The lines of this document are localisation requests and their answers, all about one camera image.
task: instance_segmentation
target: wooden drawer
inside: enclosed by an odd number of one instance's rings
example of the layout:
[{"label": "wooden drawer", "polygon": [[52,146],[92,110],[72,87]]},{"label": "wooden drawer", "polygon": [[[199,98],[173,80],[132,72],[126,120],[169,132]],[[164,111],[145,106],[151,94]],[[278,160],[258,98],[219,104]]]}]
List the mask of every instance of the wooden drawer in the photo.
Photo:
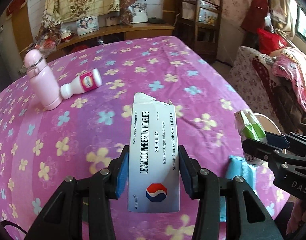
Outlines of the wooden drawer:
[{"label": "wooden drawer", "polygon": [[124,40],[154,38],[158,36],[172,36],[172,30],[141,30],[125,32]]}]

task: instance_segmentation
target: metal bolt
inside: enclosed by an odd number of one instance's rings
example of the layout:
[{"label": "metal bolt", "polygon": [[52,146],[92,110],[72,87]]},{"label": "metal bolt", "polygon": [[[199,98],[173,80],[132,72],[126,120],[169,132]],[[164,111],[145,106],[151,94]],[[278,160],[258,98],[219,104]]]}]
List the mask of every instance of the metal bolt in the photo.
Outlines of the metal bolt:
[{"label": "metal bolt", "polygon": [[100,170],[100,173],[102,175],[108,175],[110,173],[110,170],[109,169],[102,169],[102,170]]},{"label": "metal bolt", "polygon": [[208,169],[200,169],[200,173],[202,175],[207,175],[207,174],[209,174],[209,170]]},{"label": "metal bolt", "polygon": [[68,175],[64,179],[66,182],[71,182],[73,180],[73,177],[71,175]]},{"label": "metal bolt", "polygon": [[235,180],[236,180],[237,182],[240,182],[240,183],[244,181],[243,177],[241,177],[241,176],[236,176],[236,177],[235,177]]}]

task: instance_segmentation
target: yellow logo on label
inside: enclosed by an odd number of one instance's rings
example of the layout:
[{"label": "yellow logo on label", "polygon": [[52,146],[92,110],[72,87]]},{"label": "yellow logo on label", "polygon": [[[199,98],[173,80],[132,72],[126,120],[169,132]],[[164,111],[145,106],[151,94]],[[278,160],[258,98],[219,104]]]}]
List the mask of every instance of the yellow logo on label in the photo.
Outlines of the yellow logo on label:
[{"label": "yellow logo on label", "polygon": [[90,76],[86,76],[85,78],[83,78],[83,85],[85,85],[87,88],[93,86],[92,78]]}]

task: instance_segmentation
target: pink blanket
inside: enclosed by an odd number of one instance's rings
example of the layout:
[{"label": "pink blanket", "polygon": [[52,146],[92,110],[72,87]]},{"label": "pink blanket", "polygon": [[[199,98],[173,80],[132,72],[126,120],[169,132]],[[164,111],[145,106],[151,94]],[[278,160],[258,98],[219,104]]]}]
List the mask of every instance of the pink blanket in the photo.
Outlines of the pink blanket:
[{"label": "pink blanket", "polygon": [[272,73],[292,82],[297,101],[306,112],[306,55],[298,49],[282,49],[272,67]]}]

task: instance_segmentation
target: pink bottle label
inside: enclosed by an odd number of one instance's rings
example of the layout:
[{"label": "pink bottle label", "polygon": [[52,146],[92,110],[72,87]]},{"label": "pink bottle label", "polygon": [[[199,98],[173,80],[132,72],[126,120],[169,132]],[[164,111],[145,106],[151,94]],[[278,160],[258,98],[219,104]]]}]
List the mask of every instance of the pink bottle label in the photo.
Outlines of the pink bottle label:
[{"label": "pink bottle label", "polygon": [[80,81],[85,92],[97,88],[92,71],[80,75]]}]

